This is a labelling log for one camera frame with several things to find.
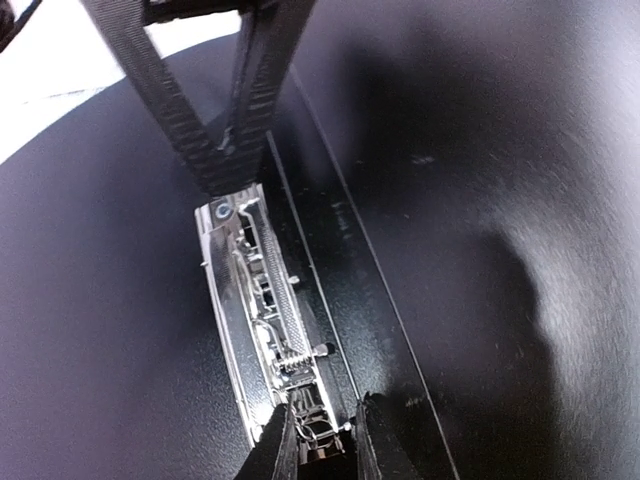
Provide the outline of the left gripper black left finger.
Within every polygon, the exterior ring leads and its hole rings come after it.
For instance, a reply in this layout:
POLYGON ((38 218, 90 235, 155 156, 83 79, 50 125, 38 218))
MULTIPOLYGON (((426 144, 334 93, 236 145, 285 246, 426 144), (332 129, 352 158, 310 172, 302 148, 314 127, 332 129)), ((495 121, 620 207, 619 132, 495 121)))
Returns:
POLYGON ((297 479, 298 443, 292 407, 278 405, 265 426, 261 439, 251 450, 235 480, 297 479))

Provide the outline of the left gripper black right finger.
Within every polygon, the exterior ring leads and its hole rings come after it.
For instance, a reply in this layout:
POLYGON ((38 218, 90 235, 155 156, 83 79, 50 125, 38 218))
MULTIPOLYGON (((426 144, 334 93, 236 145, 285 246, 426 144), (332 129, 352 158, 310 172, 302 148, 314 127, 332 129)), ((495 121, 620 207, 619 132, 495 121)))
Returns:
POLYGON ((378 405, 382 396, 367 393, 358 403, 355 443, 359 479, 420 479, 378 405))

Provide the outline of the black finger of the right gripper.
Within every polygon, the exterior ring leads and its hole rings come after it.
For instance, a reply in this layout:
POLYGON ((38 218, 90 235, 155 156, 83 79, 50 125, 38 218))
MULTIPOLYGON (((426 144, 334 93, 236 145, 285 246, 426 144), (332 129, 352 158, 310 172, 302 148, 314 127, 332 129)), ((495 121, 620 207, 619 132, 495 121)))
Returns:
POLYGON ((198 187, 212 197, 257 179, 266 133, 312 1, 86 1, 83 4, 119 66, 198 187), (235 11, 241 18, 223 114, 204 123, 146 29, 235 11))

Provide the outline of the black folder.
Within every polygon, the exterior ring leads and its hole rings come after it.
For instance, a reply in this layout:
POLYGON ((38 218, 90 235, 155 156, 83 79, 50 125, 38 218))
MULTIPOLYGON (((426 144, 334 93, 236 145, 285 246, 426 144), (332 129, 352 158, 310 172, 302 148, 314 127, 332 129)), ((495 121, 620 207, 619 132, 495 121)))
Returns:
MULTIPOLYGON (((639 5, 321 1, 265 179, 426 479, 639 475, 639 5)), ((230 479, 203 197, 122 80, 1 159, 1 475, 230 479)))

